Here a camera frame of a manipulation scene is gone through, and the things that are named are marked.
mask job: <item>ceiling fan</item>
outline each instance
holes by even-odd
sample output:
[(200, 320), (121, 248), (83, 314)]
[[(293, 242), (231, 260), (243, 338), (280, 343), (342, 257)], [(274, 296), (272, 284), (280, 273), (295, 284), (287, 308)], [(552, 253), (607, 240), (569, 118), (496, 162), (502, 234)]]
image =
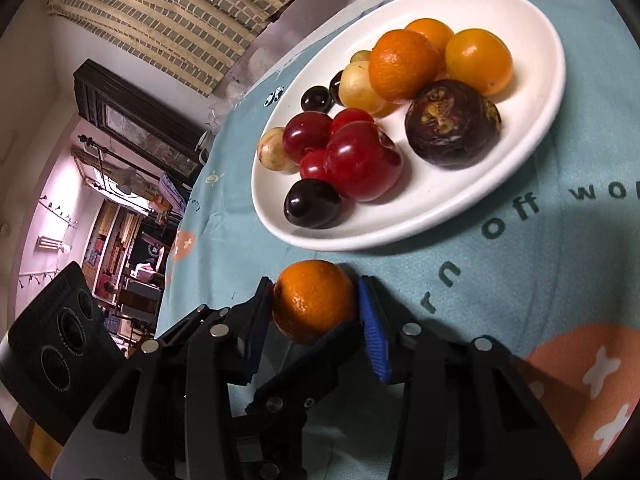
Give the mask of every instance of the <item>ceiling fan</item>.
[(122, 168), (115, 170), (109, 178), (116, 183), (116, 189), (129, 196), (134, 189), (144, 188), (146, 180), (142, 178), (134, 168)]

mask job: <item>blue gripper pad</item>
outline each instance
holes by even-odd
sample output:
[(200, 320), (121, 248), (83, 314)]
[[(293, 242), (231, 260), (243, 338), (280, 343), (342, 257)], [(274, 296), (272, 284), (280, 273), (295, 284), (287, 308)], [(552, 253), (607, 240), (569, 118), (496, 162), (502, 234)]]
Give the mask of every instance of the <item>blue gripper pad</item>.
[(369, 280), (368, 276), (363, 276), (358, 281), (360, 320), (364, 324), (367, 354), (373, 371), (383, 384), (388, 384), (391, 380), (388, 340), (390, 334), (380, 301)]

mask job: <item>dark grape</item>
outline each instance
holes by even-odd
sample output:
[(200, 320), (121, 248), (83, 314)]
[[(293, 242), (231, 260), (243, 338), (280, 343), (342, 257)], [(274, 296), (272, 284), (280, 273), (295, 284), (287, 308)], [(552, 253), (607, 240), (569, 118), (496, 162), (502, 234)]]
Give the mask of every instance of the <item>dark grape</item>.
[(331, 82), (329, 83), (329, 94), (331, 94), (331, 98), (338, 103), (340, 106), (344, 106), (342, 101), (340, 101), (340, 96), (338, 95), (338, 89), (340, 88), (340, 79), (342, 79), (342, 70), (338, 72)]
[(329, 89), (324, 86), (312, 86), (302, 94), (300, 106), (305, 112), (328, 112), (334, 105)]
[(340, 214), (342, 199), (334, 187), (322, 180), (297, 181), (284, 199), (284, 216), (293, 225), (318, 229)]

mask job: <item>pale yellow fruit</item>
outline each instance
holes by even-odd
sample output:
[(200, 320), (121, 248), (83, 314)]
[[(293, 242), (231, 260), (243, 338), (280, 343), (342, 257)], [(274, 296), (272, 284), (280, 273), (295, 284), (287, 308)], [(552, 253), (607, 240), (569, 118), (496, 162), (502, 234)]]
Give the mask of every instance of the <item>pale yellow fruit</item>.
[(382, 111), (387, 104), (371, 87), (369, 61), (355, 61), (344, 69), (338, 95), (345, 107), (360, 108), (371, 115)]
[(266, 132), (260, 141), (255, 152), (260, 163), (271, 171), (291, 171), (298, 165), (288, 156), (282, 143), (284, 128), (272, 128)]
[(371, 58), (370, 50), (359, 50), (349, 60), (349, 63), (355, 63), (356, 61), (368, 61)]

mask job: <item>mandarin orange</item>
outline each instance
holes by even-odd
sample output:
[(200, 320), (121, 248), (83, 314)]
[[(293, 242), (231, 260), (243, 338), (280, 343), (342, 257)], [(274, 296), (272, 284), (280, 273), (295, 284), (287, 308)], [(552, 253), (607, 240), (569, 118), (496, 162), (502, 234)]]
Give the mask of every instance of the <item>mandarin orange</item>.
[(369, 80), (380, 97), (401, 103), (414, 99), (440, 70), (440, 54), (421, 34), (390, 30), (371, 52)]
[(295, 343), (313, 345), (334, 326), (357, 316), (353, 283), (340, 267), (324, 260), (284, 269), (273, 295), (273, 321)]

